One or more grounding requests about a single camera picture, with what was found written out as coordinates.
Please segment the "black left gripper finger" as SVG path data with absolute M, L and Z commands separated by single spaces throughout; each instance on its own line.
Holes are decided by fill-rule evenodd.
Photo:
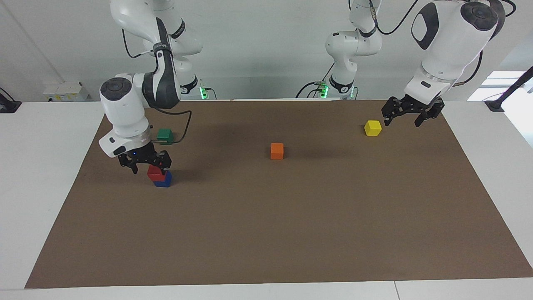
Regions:
M 430 108 L 421 108 L 419 110 L 419 115 L 414 121 L 415 127 L 420 127 L 422 123 L 430 118 L 437 118 L 442 109 L 444 108 L 445 103 L 442 99 L 437 99 Z
M 396 117 L 404 115 L 406 112 L 405 108 L 405 98 L 390 97 L 385 105 L 381 109 L 381 114 L 384 118 L 384 124 L 388 127 L 392 120 Z

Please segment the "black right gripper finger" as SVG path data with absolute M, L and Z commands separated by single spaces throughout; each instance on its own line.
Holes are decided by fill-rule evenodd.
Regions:
M 172 165 L 171 156 L 167 151 L 160 151 L 156 153 L 155 166 L 158 167 L 161 172 L 166 172 Z
M 123 153 L 123 154 L 118 155 L 118 160 L 122 167 L 127 167 L 131 169 L 134 175 L 138 173 L 137 164 L 139 163 L 139 160 L 137 159 L 136 156 Z

